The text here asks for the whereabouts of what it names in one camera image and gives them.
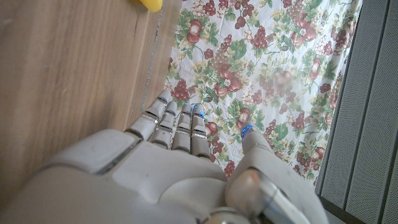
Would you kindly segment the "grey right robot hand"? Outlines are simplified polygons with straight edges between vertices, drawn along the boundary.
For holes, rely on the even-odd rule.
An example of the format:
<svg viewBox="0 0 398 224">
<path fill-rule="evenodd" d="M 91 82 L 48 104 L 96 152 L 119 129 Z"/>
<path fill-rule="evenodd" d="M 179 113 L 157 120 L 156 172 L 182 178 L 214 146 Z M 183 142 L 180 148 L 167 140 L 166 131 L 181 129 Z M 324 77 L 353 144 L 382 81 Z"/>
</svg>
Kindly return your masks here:
<svg viewBox="0 0 398 224">
<path fill-rule="evenodd" d="M 243 158 L 212 163 L 202 105 L 163 91 L 125 131 L 58 153 L 1 212 L 2 223 L 326 223 L 315 192 L 245 122 Z"/>
</svg>

